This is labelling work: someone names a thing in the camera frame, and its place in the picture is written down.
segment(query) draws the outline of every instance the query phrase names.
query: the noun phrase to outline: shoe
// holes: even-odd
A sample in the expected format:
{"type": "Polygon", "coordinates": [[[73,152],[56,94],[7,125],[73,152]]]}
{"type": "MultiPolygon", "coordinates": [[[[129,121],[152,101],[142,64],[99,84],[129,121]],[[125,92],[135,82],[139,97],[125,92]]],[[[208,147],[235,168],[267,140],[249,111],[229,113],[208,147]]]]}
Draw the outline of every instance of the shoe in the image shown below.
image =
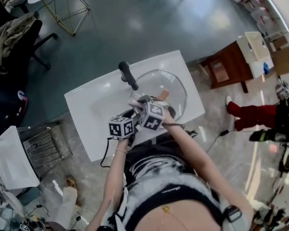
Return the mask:
{"type": "Polygon", "coordinates": [[[230,96],[226,97],[226,106],[228,106],[228,104],[232,101],[230,96]]]}
{"type": "MultiPolygon", "coordinates": [[[[76,183],[76,180],[75,180],[75,178],[74,178],[73,176],[68,175],[68,176],[66,177],[66,185],[67,185],[68,187],[75,188],[75,189],[77,190],[77,193],[78,193],[77,183],[76,183]]],[[[77,199],[76,199],[75,205],[77,206],[78,209],[81,208],[81,202],[80,202],[80,200],[79,200],[79,196],[78,196],[77,199]]]]}
{"type": "Polygon", "coordinates": [[[76,180],[75,180],[75,178],[74,178],[73,176],[68,175],[68,176],[66,177],[66,185],[67,185],[68,187],[75,188],[75,189],[77,190],[77,192],[78,192],[76,180]]]}

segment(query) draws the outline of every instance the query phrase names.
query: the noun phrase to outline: white sink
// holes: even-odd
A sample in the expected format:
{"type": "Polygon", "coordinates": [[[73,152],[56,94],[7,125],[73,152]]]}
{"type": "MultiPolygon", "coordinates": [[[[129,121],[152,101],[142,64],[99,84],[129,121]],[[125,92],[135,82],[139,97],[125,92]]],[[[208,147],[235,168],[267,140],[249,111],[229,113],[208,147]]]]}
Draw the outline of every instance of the white sink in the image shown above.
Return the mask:
{"type": "MultiPolygon", "coordinates": [[[[185,112],[177,121],[186,123],[204,114],[204,108],[192,77],[186,67],[180,51],[170,52],[130,65],[135,79],[155,69],[165,70],[176,75],[187,92],[185,112]]],[[[65,94],[77,132],[91,161],[103,158],[107,137],[109,137],[108,120],[128,109],[127,102],[132,89],[121,80],[119,70],[94,79],[65,94]]],[[[165,132],[142,129],[136,134],[133,145],[156,137],[165,132]]],[[[117,142],[110,141],[107,155],[115,151],[117,142]]]]}

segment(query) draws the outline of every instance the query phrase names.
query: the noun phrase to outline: white sneaker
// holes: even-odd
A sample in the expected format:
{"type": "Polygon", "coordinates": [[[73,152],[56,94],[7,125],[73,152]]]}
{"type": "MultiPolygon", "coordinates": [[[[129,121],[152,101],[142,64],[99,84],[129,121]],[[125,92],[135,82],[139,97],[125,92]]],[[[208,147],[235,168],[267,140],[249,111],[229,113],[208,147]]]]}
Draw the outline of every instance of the white sneaker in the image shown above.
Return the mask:
{"type": "Polygon", "coordinates": [[[232,101],[230,96],[226,97],[226,106],[228,106],[228,104],[232,101]]]}

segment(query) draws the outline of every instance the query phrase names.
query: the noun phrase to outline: brown shoe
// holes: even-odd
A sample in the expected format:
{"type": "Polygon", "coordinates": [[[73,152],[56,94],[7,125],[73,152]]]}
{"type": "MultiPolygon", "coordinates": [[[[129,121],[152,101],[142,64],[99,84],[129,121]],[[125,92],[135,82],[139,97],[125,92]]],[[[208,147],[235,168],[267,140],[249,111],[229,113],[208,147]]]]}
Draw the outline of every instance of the brown shoe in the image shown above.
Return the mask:
{"type": "Polygon", "coordinates": [[[68,176],[66,177],[66,185],[67,185],[68,187],[75,188],[75,189],[77,190],[77,192],[78,192],[76,180],[75,180],[75,178],[74,178],[73,176],[68,175],[68,176]]]}
{"type": "MultiPolygon", "coordinates": [[[[74,178],[73,176],[68,175],[68,176],[66,177],[66,185],[67,185],[68,187],[75,188],[75,189],[77,190],[77,193],[78,193],[77,183],[76,183],[76,180],[75,180],[75,178],[74,178]]],[[[76,199],[75,205],[78,206],[78,208],[81,207],[81,202],[80,202],[80,200],[79,200],[79,196],[78,196],[77,199],[76,199]]]]}

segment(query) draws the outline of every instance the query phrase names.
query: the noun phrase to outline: table leg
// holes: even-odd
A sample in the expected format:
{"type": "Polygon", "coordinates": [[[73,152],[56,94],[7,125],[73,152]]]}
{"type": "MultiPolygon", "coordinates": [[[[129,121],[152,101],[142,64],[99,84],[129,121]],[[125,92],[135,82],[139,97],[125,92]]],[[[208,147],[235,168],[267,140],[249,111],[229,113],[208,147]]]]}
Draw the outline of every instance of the table leg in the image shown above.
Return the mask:
{"type": "Polygon", "coordinates": [[[241,85],[242,85],[242,88],[243,88],[244,93],[248,93],[249,90],[247,89],[246,82],[245,82],[245,81],[242,81],[242,82],[241,82],[241,85]]]}
{"type": "Polygon", "coordinates": [[[84,17],[88,14],[88,12],[89,12],[89,10],[90,10],[89,5],[86,3],[85,0],[79,0],[79,1],[81,1],[81,2],[85,5],[85,7],[71,13],[71,10],[70,10],[70,7],[69,7],[69,2],[68,2],[68,0],[66,0],[67,10],[68,10],[68,16],[65,17],[65,18],[59,18],[59,16],[57,15],[56,2],[55,2],[55,0],[54,0],[54,11],[52,10],[52,8],[51,8],[47,3],[45,3],[44,0],[43,0],[43,3],[44,3],[44,5],[45,5],[45,7],[48,9],[48,11],[50,12],[50,14],[54,17],[54,19],[56,20],[56,22],[57,22],[60,26],[62,26],[67,32],[69,32],[72,36],[74,36],[75,33],[76,33],[76,31],[77,31],[77,29],[79,28],[81,22],[83,21],[84,17]],[[72,23],[72,16],[74,16],[74,15],[76,15],[76,14],[79,14],[79,13],[84,13],[84,14],[83,14],[82,18],[80,19],[79,23],[77,24],[77,26],[76,26],[76,28],[75,28],[75,30],[74,30],[74,28],[73,28],[73,23],[72,23]],[[69,19],[69,20],[70,20],[70,24],[71,24],[70,27],[71,27],[71,29],[70,29],[67,25],[64,24],[63,20],[65,20],[65,19],[69,19]]]}

